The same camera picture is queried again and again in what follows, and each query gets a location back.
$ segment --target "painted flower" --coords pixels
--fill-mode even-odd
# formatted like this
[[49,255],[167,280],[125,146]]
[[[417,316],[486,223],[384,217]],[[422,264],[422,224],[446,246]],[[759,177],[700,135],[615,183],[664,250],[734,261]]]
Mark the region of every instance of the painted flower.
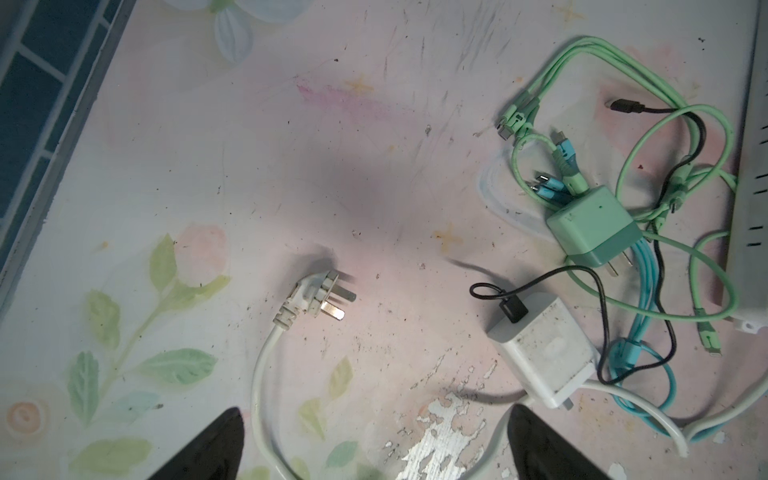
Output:
[[52,384],[0,379],[0,478],[59,477],[68,439],[78,432],[68,407]]
[[312,0],[165,0],[179,10],[210,9],[214,37],[221,54],[231,63],[240,63],[253,48],[253,31],[248,15],[269,23],[287,23],[299,16]]
[[188,286],[207,285],[227,268],[227,235],[216,225],[192,223],[174,245],[179,280]]

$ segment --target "white power adapter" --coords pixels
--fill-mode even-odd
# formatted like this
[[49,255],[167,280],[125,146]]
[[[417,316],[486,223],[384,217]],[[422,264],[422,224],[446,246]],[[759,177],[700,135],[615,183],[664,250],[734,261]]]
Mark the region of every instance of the white power adapter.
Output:
[[559,297],[532,293],[528,313],[505,317],[488,332],[525,391],[551,409],[559,407],[595,373],[598,351]]

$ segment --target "green charging cable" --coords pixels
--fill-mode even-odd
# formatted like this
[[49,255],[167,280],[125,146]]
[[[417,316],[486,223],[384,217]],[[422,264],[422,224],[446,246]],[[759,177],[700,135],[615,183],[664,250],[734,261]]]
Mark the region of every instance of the green charging cable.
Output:
[[[728,237],[728,235],[730,235],[730,232],[710,233],[709,235],[699,240],[694,246],[694,249],[696,251],[701,251],[704,245],[711,242],[712,240]],[[699,274],[699,263],[696,261],[696,258],[691,257],[690,266],[688,267],[688,280],[690,282],[690,298],[694,303],[694,314],[696,316],[705,316],[707,314],[707,311],[704,309],[703,305],[701,304],[701,295],[699,293],[698,284],[696,283],[696,278],[698,277],[698,274]],[[696,327],[699,332],[699,339],[701,340],[701,344],[703,345],[704,349],[708,351],[711,356],[721,356],[722,354],[720,352],[720,337],[717,335],[717,331],[712,326],[712,324],[705,320],[703,322],[697,323]]]
[[[723,178],[723,180],[726,181],[728,186],[732,190],[735,190],[736,178],[733,175],[722,171],[721,169],[721,167],[727,161],[730,155],[730,152],[733,149],[734,138],[735,138],[733,128],[731,127],[730,122],[725,117],[725,115],[719,110],[717,110],[716,108],[711,107],[710,105],[688,106],[685,102],[685,99],[679,93],[677,93],[677,91],[675,91],[674,88],[672,88],[664,79],[662,79],[657,74],[653,73],[651,70],[643,66],[640,62],[634,60],[632,57],[625,54],[618,48],[614,47],[607,41],[602,40],[601,38],[586,37],[586,38],[577,40],[573,44],[571,44],[568,48],[566,48],[561,55],[559,55],[554,60],[552,60],[550,64],[543,70],[543,73],[540,74],[535,80],[533,80],[530,86],[522,94],[518,96],[518,99],[515,100],[513,105],[502,116],[502,120],[499,123],[500,133],[502,132],[503,129],[506,129],[505,133],[507,134],[507,136],[509,135],[510,132],[523,133],[520,131],[520,128],[517,127],[518,125],[522,125],[522,124],[525,124],[528,127],[525,130],[526,132],[532,130],[533,118],[525,117],[525,115],[527,114],[526,112],[528,111],[528,109],[526,109],[525,106],[529,105],[531,102],[535,102],[536,109],[538,109],[538,105],[540,103],[541,97],[543,97],[549,91],[549,89],[554,85],[554,82],[557,80],[558,76],[562,73],[563,67],[573,57],[575,57],[576,55],[579,55],[580,53],[589,53],[606,61],[608,64],[614,66],[617,70],[625,73],[629,78],[636,81],[641,87],[645,88],[650,93],[656,95],[657,97],[659,97],[659,99],[661,99],[671,107],[677,109],[675,112],[673,112],[669,116],[665,117],[664,119],[656,123],[648,132],[646,132],[645,135],[643,135],[643,137],[641,137],[641,139],[637,142],[635,147],[632,149],[632,152],[630,152],[629,156],[627,157],[627,160],[624,162],[624,166],[621,168],[621,172],[619,173],[619,178],[616,184],[617,198],[619,198],[621,195],[621,189],[624,184],[624,178],[627,176],[629,167],[632,161],[634,160],[634,158],[637,156],[637,152],[643,147],[643,145],[647,142],[650,136],[653,135],[655,132],[657,132],[660,128],[662,128],[666,123],[690,111],[703,111],[704,113],[708,113],[711,116],[713,116],[718,121],[718,123],[720,123],[725,133],[725,145],[723,146],[723,152],[713,167],[699,168],[695,172],[693,167],[679,168],[678,170],[680,170],[680,173],[675,178],[675,181],[676,181],[675,188],[670,192],[670,195],[668,197],[665,195],[665,197],[667,197],[667,199],[665,200],[667,201],[663,201],[658,208],[649,209],[639,214],[636,214],[633,217],[635,221],[648,222],[648,221],[653,221],[658,219],[658,222],[660,224],[660,222],[662,222],[664,219],[662,216],[665,215],[665,213],[670,209],[670,205],[672,204],[673,201],[679,202],[678,206],[680,206],[682,204],[682,201],[685,199],[687,195],[690,195],[695,190],[698,190],[699,188],[701,188],[706,182],[708,182],[715,176],[720,176],[721,178]],[[517,112],[515,123],[512,125],[510,125],[509,123],[505,123],[507,120],[513,118],[513,115],[515,114],[515,112]],[[688,123],[689,129],[690,129],[690,151],[692,153],[695,150],[695,147],[699,141],[699,131],[695,123],[692,122],[688,117],[683,117],[683,119]],[[559,210],[560,207],[558,205],[553,204],[552,202],[539,197],[538,195],[535,194],[535,192],[531,191],[531,189],[528,188],[528,185],[523,180],[522,175],[520,174],[520,170],[518,167],[518,155],[521,149],[523,148],[523,146],[527,144],[529,141],[540,141],[544,143],[546,148],[549,150],[550,154],[553,155],[553,158],[557,160],[558,149],[554,145],[552,140],[550,140],[548,137],[541,134],[536,134],[536,133],[522,134],[517,139],[515,148],[512,151],[510,161],[509,161],[509,166],[510,166],[512,175],[515,178],[515,181],[518,183],[518,185],[520,185],[521,189],[529,197],[531,197],[536,203],[547,207],[549,210]],[[646,238],[649,238],[652,240],[659,240],[660,242],[667,243],[673,247],[676,247],[680,250],[685,251],[686,253],[689,253],[692,259],[691,260],[692,265],[695,263],[693,262],[694,258],[704,262],[709,268],[712,269],[713,272],[715,272],[718,278],[720,278],[720,280],[723,282],[723,285],[726,287],[726,290],[728,292],[728,297],[729,297],[728,305],[726,306],[726,308],[724,308],[718,313],[707,314],[702,310],[700,312],[697,311],[696,316],[685,316],[685,315],[671,315],[666,313],[654,312],[653,310],[640,309],[640,308],[637,308],[636,306],[629,305],[627,303],[621,302],[616,299],[612,299],[610,297],[607,298],[607,301],[609,303],[615,306],[619,306],[620,308],[623,308],[632,313],[638,313],[644,316],[649,316],[649,317],[658,318],[658,319],[668,319],[668,320],[697,322],[697,323],[708,322],[709,320],[722,319],[725,316],[729,316],[736,309],[736,307],[738,306],[738,294],[735,290],[734,285],[730,282],[730,279],[728,279],[725,272],[709,257],[701,253],[699,250],[691,248],[675,240],[671,240],[651,232],[646,232],[644,235]],[[569,273],[569,274],[571,275],[571,278],[581,288],[583,288],[584,290],[587,290],[592,295],[597,295],[597,292],[595,292],[592,288],[590,288],[581,280],[579,280],[578,277],[576,277],[573,273]],[[692,295],[696,296],[696,299],[698,299],[698,302],[700,305],[700,297],[698,296],[698,285],[695,283],[693,277],[691,277],[690,288],[692,292],[694,291],[696,292],[695,294],[692,293]]]
[[[722,309],[720,312],[717,312],[717,313],[705,313],[704,315],[701,315],[701,316],[688,316],[688,315],[673,315],[670,313],[659,313],[659,312],[654,312],[653,310],[645,310],[645,309],[637,308],[636,306],[632,306],[628,303],[621,302],[620,300],[610,298],[609,296],[606,297],[606,300],[608,303],[610,303],[611,305],[618,306],[624,310],[627,310],[628,312],[639,313],[641,315],[650,316],[650,317],[658,318],[662,320],[677,320],[682,322],[705,322],[709,320],[720,320],[726,316],[729,316],[731,313],[733,313],[733,311],[736,310],[736,308],[739,306],[739,295],[736,292],[736,287],[730,281],[725,271],[722,268],[720,268],[720,265],[715,263],[714,260],[704,255],[699,250],[691,248],[685,243],[680,243],[676,240],[672,240],[671,238],[662,237],[661,235],[656,235],[655,233],[651,233],[651,232],[643,232],[643,236],[649,240],[659,240],[661,243],[666,243],[667,245],[670,245],[679,250],[682,250],[683,252],[688,253],[692,257],[695,257],[698,260],[701,260],[705,265],[707,265],[715,273],[715,275],[717,275],[717,278],[719,278],[720,281],[723,282],[723,285],[725,286],[725,290],[728,292],[728,305],[724,309]],[[591,295],[594,295],[594,296],[598,296],[598,293],[596,291],[594,291],[586,283],[582,282],[572,272],[568,272],[568,275],[570,275],[570,277],[573,279],[573,281],[576,282],[577,285],[579,285],[582,289],[586,290],[587,293],[590,293]]]

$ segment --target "light blue cable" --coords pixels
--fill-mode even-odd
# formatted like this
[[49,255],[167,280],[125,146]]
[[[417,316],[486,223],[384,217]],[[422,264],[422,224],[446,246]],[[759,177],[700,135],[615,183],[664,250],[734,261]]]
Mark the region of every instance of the light blue cable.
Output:
[[[651,308],[654,304],[654,294],[655,294],[656,282],[659,274],[658,265],[656,263],[656,258],[650,251],[650,247],[648,246],[648,243],[645,240],[640,240],[635,245],[633,245],[632,252],[635,256],[635,259],[637,259],[637,266],[640,271],[640,278],[641,278],[640,301],[639,301],[640,308],[647,310]],[[657,352],[655,352],[652,348],[650,348],[645,343],[642,343],[642,338],[645,335],[648,327],[650,326],[650,320],[651,318],[647,316],[640,316],[640,315],[635,316],[629,336],[627,336],[626,339],[620,341],[619,343],[614,344],[614,347],[616,345],[626,347],[627,345],[631,344],[635,346],[634,349],[639,347],[643,351],[650,353],[657,360],[662,360],[661,355],[659,355]],[[637,361],[636,358],[632,360],[627,360],[624,357],[621,357],[621,359],[618,359],[615,355],[612,355],[611,353],[609,353],[608,355],[609,355],[608,368],[612,376],[617,375],[617,368],[615,366],[615,363],[619,362],[622,365],[622,368],[624,367],[631,368],[632,366],[634,366],[634,364]],[[668,364],[665,364],[664,370],[667,372],[667,377],[669,378],[670,391],[669,391],[669,394],[667,395],[667,398],[659,406],[659,409],[662,411],[664,411],[665,409],[669,408],[672,405],[677,395],[677,382],[675,380],[672,368]],[[632,415],[641,417],[643,421],[645,421],[652,429],[656,430],[657,432],[663,431],[663,429],[661,429],[644,410],[637,409],[631,403],[625,402],[623,399],[620,399],[617,396],[614,396],[614,400],[622,409],[626,410]]]

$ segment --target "table surface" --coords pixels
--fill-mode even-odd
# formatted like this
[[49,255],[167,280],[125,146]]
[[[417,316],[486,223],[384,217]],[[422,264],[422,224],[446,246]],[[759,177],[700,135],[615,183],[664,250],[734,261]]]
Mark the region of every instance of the table surface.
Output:
[[[239,406],[250,424],[271,319],[300,277],[333,267],[359,295],[347,317],[297,320],[272,358],[265,416],[280,451],[313,480],[458,478],[506,408],[498,402],[520,391],[485,336],[496,305],[468,286],[488,274],[521,284],[563,260],[503,168],[495,192],[478,188],[510,148],[492,127],[499,108],[568,40],[594,35],[738,126],[757,5],[737,4],[315,0],[288,25],[253,19],[253,52],[232,66],[208,10],[139,0],[0,324],[0,471],[146,478],[225,408]],[[586,175],[611,188],[657,120],[604,108],[621,96],[653,101],[601,61],[577,58],[537,122],[565,130]],[[723,135],[708,124],[711,163]],[[641,192],[655,191],[685,143],[674,125],[644,148],[633,206],[650,201]],[[530,152],[526,175],[539,158]],[[666,233],[692,244],[727,226],[730,202],[714,181]],[[722,245],[707,252],[724,261]],[[667,309],[690,313],[687,258],[665,255]],[[187,285],[229,282],[207,300],[158,308],[168,258]],[[636,301],[635,270],[619,270],[608,289]],[[715,308],[720,288],[702,277]],[[600,343],[594,298],[568,278],[539,289],[562,297]],[[631,315],[609,314],[625,335]],[[768,362],[765,332],[717,328],[722,358],[702,350],[693,325],[677,326],[675,418],[719,411]],[[646,340],[668,349],[663,324]],[[661,371],[626,387],[654,402],[667,389]],[[768,475],[768,402],[687,459],[605,395],[573,402],[570,412],[534,410],[603,470]],[[14,417],[25,412],[32,427]],[[252,470],[263,460],[250,426],[246,435],[243,477],[266,478]],[[516,476],[508,449],[494,463],[488,478]]]

